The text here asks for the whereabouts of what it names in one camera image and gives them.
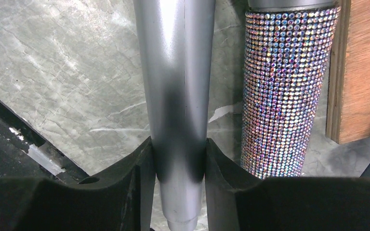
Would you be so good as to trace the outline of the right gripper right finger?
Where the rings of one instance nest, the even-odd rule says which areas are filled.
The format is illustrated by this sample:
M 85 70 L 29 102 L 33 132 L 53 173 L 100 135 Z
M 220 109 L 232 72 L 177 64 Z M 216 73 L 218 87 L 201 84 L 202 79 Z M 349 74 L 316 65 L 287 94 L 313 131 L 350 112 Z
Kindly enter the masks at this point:
M 211 231 L 370 231 L 370 179 L 264 180 L 207 139 L 205 188 Z

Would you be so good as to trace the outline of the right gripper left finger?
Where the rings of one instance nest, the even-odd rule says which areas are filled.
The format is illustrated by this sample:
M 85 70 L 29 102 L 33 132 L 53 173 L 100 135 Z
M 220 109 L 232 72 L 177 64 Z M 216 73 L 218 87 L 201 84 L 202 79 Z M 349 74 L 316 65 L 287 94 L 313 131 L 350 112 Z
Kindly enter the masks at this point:
M 156 174 L 151 139 L 79 183 L 0 178 L 0 231 L 148 231 Z

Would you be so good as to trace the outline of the rhinestone microphone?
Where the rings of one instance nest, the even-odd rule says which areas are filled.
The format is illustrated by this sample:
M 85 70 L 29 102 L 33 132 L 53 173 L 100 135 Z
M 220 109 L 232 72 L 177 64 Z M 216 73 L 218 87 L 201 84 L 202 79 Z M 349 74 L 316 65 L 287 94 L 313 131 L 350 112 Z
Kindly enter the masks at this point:
M 241 166 L 301 175 L 340 15 L 335 0 L 251 0 L 245 14 Z

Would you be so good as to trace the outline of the silver microphone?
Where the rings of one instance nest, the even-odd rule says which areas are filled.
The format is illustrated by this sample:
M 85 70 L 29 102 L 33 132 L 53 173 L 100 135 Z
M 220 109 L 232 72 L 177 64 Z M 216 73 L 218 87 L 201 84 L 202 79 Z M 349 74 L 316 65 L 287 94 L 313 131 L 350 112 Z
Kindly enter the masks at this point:
M 215 1 L 133 4 L 162 211 L 170 230 L 193 231 L 202 205 Z

